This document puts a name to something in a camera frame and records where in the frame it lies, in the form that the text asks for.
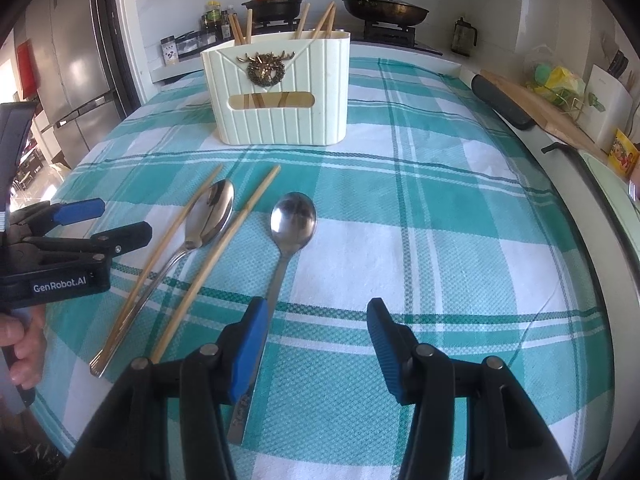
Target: blue gripper pad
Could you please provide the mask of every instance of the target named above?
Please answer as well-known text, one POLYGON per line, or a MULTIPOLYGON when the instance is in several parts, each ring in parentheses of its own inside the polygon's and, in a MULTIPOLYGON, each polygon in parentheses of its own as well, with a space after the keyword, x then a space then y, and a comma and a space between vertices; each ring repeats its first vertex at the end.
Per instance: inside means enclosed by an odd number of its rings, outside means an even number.
POLYGON ((414 333, 391 319, 381 298, 373 298, 367 305, 367 328, 389 393, 399 404, 410 404, 403 367, 408 367, 412 349, 418 344, 414 333))
POLYGON ((262 340, 268 325, 268 307, 264 298, 253 298, 242 319, 225 326, 217 344, 223 351, 223 384, 218 387, 219 402, 235 404, 249 388, 254 368, 260 357, 262 340))
POLYGON ((53 221, 58 225, 69 225, 83 220, 100 218, 104 213, 104 202, 99 198, 56 205, 58 210, 53 214, 53 221))

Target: spoon handle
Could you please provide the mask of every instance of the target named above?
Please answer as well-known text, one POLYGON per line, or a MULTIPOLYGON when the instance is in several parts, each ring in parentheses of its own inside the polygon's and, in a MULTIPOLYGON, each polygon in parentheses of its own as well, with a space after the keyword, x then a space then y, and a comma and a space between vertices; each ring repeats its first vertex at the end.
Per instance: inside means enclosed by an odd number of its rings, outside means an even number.
POLYGON ((276 310, 278 296, 280 295, 280 289, 282 288, 282 282, 284 281, 284 275, 287 272, 287 266, 289 265, 290 259, 291 256, 288 254, 282 254, 280 256, 278 266, 276 267, 276 271, 273 273, 271 283, 269 284, 269 288, 267 290, 267 305, 269 307, 268 322, 271 321, 271 317, 273 317, 273 313, 276 310))
POLYGON ((156 290, 156 288, 158 288, 158 285, 160 285, 160 283, 162 283, 162 280, 164 280, 164 277, 167 275, 169 270, 190 252, 191 250, 187 249, 184 244, 178 247, 175 253, 167 260, 167 262, 164 264, 162 269, 160 269, 153 281, 142 293, 142 296, 140 296, 139 300, 136 302, 133 308, 129 312, 127 312, 127 315, 122 320, 122 323, 120 323, 119 326, 114 326, 114 329, 116 329, 117 332, 113 344, 108 348, 105 347, 103 350, 101 350, 90 363, 90 369, 94 376, 102 376, 107 366, 109 366, 111 359, 113 359, 113 356, 118 351, 118 348, 122 344, 122 341, 126 337, 127 333, 129 333, 129 330, 131 329, 134 320, 142 310, 142 307, 145 306, 145 303, 148 301, 149 297, 151 297, 151 293, 156 290))
MULTIPOLYGON (((271 279, 271 283, 269 284, 269 290, 267 291, 267 327, 271 323, 271 318, 273 317, 273 313, 276 310, 276 304, 278 303, 278 295, 280 294, 280 288, 282 287, 282 282, 284 280, 284 275, 287 272, 287 266, 289 265, 289 261, 292 257, 292 254, 281 254, 280 259, 278 261, 278 266, 276 267, 276 271, 273 273, 273 278, 271 279)), ((234 406, 234 413, 231 416, 231 424, 229 425, 229 431, 226 434, 226 439, 232 443, 240 446, 242 444, 242 439, 244 438, 244 429, 246 428, 246 423, 249 420, 249 410, 251 410, 251 401, 254 398, 255 391, 255 381, 258 378, 258 372, 260 371, 260 362, 262 361, 262 354, 264 353, 264 346, 267 343, 267 333, 264 334, 264 338, 262 340, 262 347, 260 348, 260 352, 258 354, 258 361, 254 367, 254 374, 252 375, 251 382, 249 383, 249 388, 246 393, 240 397, 236 405, 234 406)))

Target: chopstick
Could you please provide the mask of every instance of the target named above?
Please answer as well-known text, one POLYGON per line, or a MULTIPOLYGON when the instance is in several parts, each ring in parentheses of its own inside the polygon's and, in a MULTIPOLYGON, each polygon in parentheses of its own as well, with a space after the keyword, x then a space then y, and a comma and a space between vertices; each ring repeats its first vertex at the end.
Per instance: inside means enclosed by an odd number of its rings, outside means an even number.
POLYGON ((231 24, 231 32, 234 35, 234 40, 236 40, 236 46, 246 44, 244 42, 244 37, 242 36, 240 23, 238 23, 238 17, 235 14, 229 16, 229 23, 231 24))
POLYGON ((331 2, 329 6, 326 8, 324 14, 322 15, 322 18, 320 18, 320 21, 316 25, 316 30, 314 30, 314 34, 311 37, 312 40, 316 40, 317 38, 320 37, 320 33, 322 31, 322 27, 324 26, 324 22, 326 21, 327 17, 329 16, 329 13, 331 13, 334 7, 335 7, 335 2, 331 2))
POLYGON ((164 250, 167 248, 167 246, 169 245, 169 242, 174 237, 176 231, 178 230, 180 225, 182 225, 182 223, 184 222, 184 219, 187 218, 187 215, 193 208, 193 205, 196 203, 199 197, 204 192, 206 192, 207 189, 209 189, 209 187, 211 186, 211 183, 218 176, 218 173, 220 173, 221 170, 222 170, 222 164, 220 164, 215 170, 213 170, 213 172, 202 183, 202 185, 198 188, 196 193, 182 208, 178 216, 175 218, 174 223, 171 224, 171 227, 167 229, 166 233, 164 234, 164 237, 162 238, 162 240, 160 240, 160 243, 158 244, 154 252, 151 254, 149 260, 146 262, 145 268, 142 270, 142 272, 140 272, 140 275, 136 280, 136 285, 133 287, 133 289, 131 289, 131 292, 127 296, 127 301, 125 301, 124 305, 120 309, 120 313, 118 314, 118 317, 116 318, 116 321, 114 322, 113 327, 111 328, 111 332, 107 336, 107 340, 102 346, 102 350, 100 350, 90 362, 91 374, 93 374, 94 376, 100 377, 104 373, 104 370, 106 369, 106 365, 104 364, 104 361, 101 359, 101 356, 108 355, 108 352, 105 352, 105 350, 110 350, 113 344, 116 342, 118 335, 121 332, 124 320, 127 319, 127 317, 129 316, 131 309, 136 302, 138 293, 140 292, 143 285, 145 284, 146 277, 149 275, 149 273, 151 272, 151 269, 160 259, 162 252, 164 252, 164 250))
MULTIPOLYGON (((252 38, 252 28, 254 26, 254 10, 249 9, 246 17, 246 38, 242 36, 242 28, 240 27, 240 22, 238 22, 238 17, 235 14, 232 14, 229 17, 229 22, 231 24, 231 31, 234 35, 234 40, 236 41, 236 46, 245 45, 251 43, 252 38)), ((254 105, 256 108, 264 108, 264 99, 260 94, 252 94, 254 105)), ((249 97, 247 94, 244 95, 242 99, 242 105, 244 109, 247 110, 249 108, 249 97)))
POLYGON ((193 300, 195 300, 196 296, 198 295, 198 292, 202 288, 204 281, 210 275, 211 271, 213 270, 213 267, 216 265, 216 263, 220 259, 220 256, 222 256, 223 251, 229 245, 231 238, 233 238, 234 235, 238 232, 238 229, 244 223, 244 220, 246 220, 249 213, 255 207, 258 200, 260 200, 260 197, 264 194, 264 192, 269 187, 269 185, 273 182, 273 179, 276 177, 279 171, 280 171, 280 166, 274 166, 271 169, 271 171, 262 181, 260 186, 258 186, 257 189, 254 191, 254 194, 251 195, 251 198, 246 202, 246 204, 244 204, 244 207, 236 215, 236 217, 234 218, 229 228, 220 237, 220 240, 218 240, 218 243, 209 251, 209 254, 207 254, 207 257, 204 260, 204 263, 202 265, 202 268, 200 269, 200 272, 198 272, 198 275, 193 280, 193 283, 191 283, 189 290, 182 298, 180 305, 178 306, 177 309, 175 309, 174 314, 169 320, 169 324, 164 329, 164 333, 162 333, 162 336, 156 343, 156 347, 151 353, 151 362, 155 364, 160 362, 162 355, 166 351, 167 347, 169 346, 169 343, 171 342, 171 339, 174 337, 176 331, 178 330, 178 327, 180 326, 180 323, 184 319, 184 316, 187 313, 187 310, 191 306, 191 303, 193 303, 193 300))
POLYGON ((254 26, 254 10, 249 9, 246 15, 246 36, 244 37, 244 43, 251 45, 251 32, 254 26))
POLYGON ((326 38, 331 38, 331 33, 334 31, 334 21, 335 21, 335 5, 333 9, 331 9, 331 13, 329 14, 329 22, 326 26, 326 38))
POLYGON ((305 30, 306 16, 309 13, 309 8, 311 4, 306 2, 304 7, 302 8, 302 16, 300 16, 300 22, 298 23, 298 30, 296 30, 296 35, 293 37, 294 40, 299 40, 302 36, 302 32, 305 30))

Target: finger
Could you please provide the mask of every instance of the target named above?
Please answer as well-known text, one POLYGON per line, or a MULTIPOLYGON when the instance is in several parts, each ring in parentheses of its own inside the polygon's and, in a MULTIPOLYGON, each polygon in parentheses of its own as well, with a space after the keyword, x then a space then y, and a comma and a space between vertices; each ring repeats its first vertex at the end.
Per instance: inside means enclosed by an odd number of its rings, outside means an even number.
POLYGON ((30 308, 31 324, 37 325, 38 328, 44 328, 46 322, 46 305, 37 305, 30 308))
POLYGON ((9 370, 13 384, 25 389, 33 388, 42 379, 44 355, 31 354, 25 359, 16 361, 9 370))
POLYGON ((24 337, 24 328, 19 319, 0 314, 0 346, 17 343, 24 337))
POLYGON ((24 337, 14 345, 14 353, 16 358, 24 359, 30 354, 44 354, 47 349, 47 340, 44 337, 42 329, 32 323, 24 337))

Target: plaid tablecloth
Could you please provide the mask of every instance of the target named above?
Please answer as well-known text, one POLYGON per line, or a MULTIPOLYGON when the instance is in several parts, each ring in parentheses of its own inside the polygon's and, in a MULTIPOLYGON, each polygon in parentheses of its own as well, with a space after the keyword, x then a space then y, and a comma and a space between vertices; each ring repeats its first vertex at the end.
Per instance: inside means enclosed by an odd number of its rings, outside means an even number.
MULTIPOLYGON (((289 191, 312 197, 318 230, 287 271, 245 443, 232 449, 240 480, 397 475, 412 407, 398 406, 385 388, 365 321, 375 296, 450 356, 502 357, 578 478, 593 469, 610 426, 612 351, 584 253, 548 178, 456 78, 352 58, 349 99, 347 137, 335 146, 232 147, 212 135, 197 73, 137 110, 72 172, 56 199, 100 197, 106 212, 58 234, 84 237, 146 220, 155 236, 114 260, 109 292, 48 307, 46 373, 33 411, 63 452, 122 369, 149 355, 208 251, 174 269, 106 376, 91 377, 88 361, 181 206, 217 164, 236 186, 238 206, 281 164, 164 356, 215 341, 252 296, 266 293, 278 257, 271 209, 289 191)), ((176 404, 169 428, 179 479, 176 404)), ((459 402, 452 478, 462 476, 465 433, 459 402)))

